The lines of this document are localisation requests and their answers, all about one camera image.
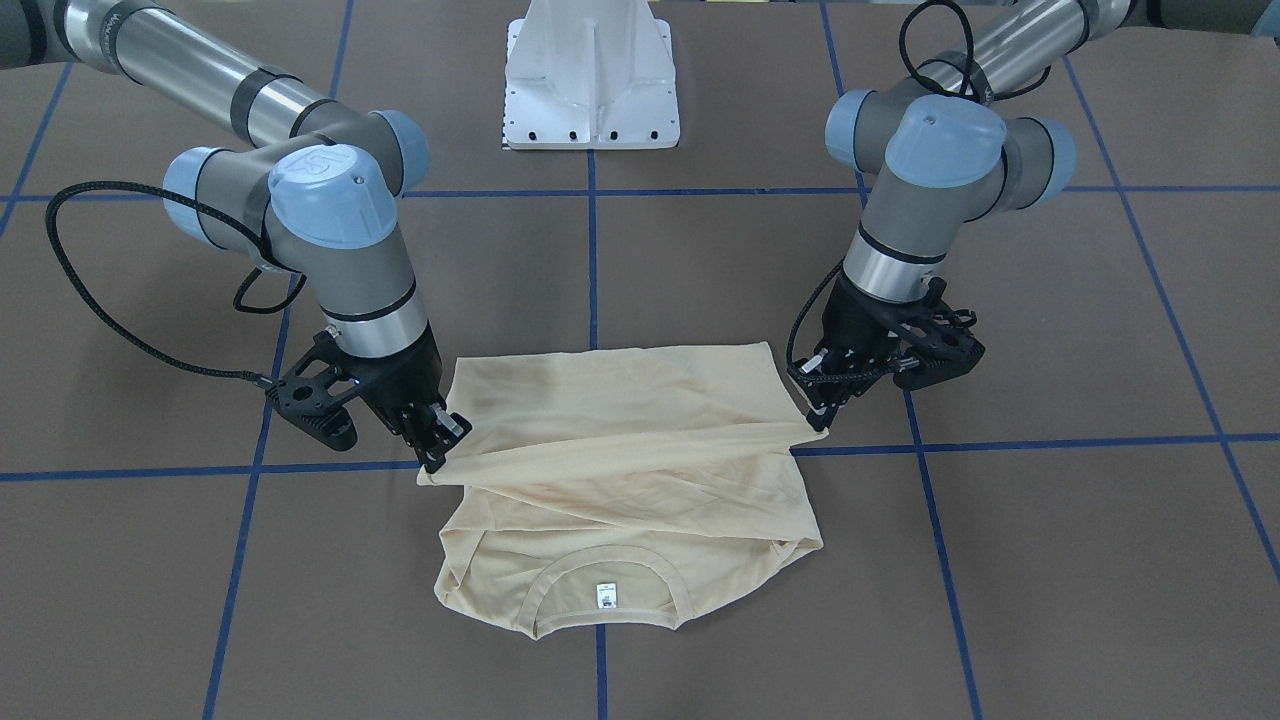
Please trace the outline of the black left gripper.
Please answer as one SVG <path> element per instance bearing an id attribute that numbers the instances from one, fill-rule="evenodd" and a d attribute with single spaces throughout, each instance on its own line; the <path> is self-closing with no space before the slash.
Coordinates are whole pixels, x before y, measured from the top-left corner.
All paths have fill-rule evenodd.
<path id="1" fill-rule="evenodd" d="M 820 314 L 820 338 L 805 357 L 805 400 L 810 405 L 805 418 L 817 433 L 829 429 L 831 406 L 863 396 L 883 377 L 893 379 L 893 360 L 902 348 L 890 318 L 891 307 L 902 304 L 874 299 L 845 272 L 832 270 L 806 301 L 806 310 L 823 290 L 829 295 Z"/>

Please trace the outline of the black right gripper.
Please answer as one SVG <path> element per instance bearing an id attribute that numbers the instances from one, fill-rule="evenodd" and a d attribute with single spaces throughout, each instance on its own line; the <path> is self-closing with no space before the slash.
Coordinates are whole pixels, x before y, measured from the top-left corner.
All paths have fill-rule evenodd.
<path id="1" fill-rule="evenodd" d="M 444 405 L 442 356 L 431 328 L 390 356 L 357 357 L 339 348 L 335 356 L 335 364 L 360 383 L 360 397 L 375 415 L 393 434 L 412 441 L 425 473 L 443 469 L 448 446 L 457 446 L 472 425 Z"/>

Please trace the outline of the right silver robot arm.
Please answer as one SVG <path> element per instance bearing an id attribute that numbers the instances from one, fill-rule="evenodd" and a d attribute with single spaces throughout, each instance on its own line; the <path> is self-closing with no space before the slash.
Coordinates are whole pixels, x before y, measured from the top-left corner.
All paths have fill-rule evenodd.
<path id="1" fill-rule="evenodd" d="M 472 429 L 440 392 L 442 356 L 397 201 L 421 183 L 430 150 L 401 111 L 358 113 L 154 1 L 5 1 L 3 68 L 76 61 L 169 97 L 248 149 L 196 147 L 160 186 L 92 181 L 60 190 L 44 215 L 50 247 L 88 309 L 147 355 L 183 372 L 259 387 L 271 409 L 335 451 L 358 438 L 364 401 L 426 473 Z M 292 273 L 326 324 L 280 377 L 178 360 L 125 329 L 91 295 L 58 229 L 61 206 L 100 190 L 161 199 L 170 222 L 262 273 Z"/>

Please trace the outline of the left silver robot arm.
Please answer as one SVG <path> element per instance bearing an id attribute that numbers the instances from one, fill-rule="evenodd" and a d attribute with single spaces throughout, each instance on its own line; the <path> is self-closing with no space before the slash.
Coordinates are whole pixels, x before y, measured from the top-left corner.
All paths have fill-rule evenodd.
<path id="1" fill-rule="evenodd" d="M 1004 119 L 996 102 L 1038 88 L 1052 64 L 1123 27 L 1277 37 L 1275 1 L 1016 1 L 975 28 L 955 1 L 963 44 L 906 77 L 852 90 L 832 106 L 826 147 L 876 182 L 844 260 L 818 284 L 828 300 L 812 356 L 787 356 L 806 420 L 827 430 L 838 410 L 888 377 L 906 391 L 972 372 L 984 356 L 975 314 L 950 307 L 940 269 L 961 225 L 1057 196 L 1076 168 L 1061 124 Z"/>

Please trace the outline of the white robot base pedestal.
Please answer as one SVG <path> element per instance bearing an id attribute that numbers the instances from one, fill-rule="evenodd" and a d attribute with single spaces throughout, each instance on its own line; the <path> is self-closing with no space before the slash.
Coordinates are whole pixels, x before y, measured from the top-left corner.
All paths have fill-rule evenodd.
<path id="1" fill-rule="evenodd" d="M 669 23 L 649 1 L 532 1 L 506 31 L 506 149 L 657 150 L 681 140 Z"/>

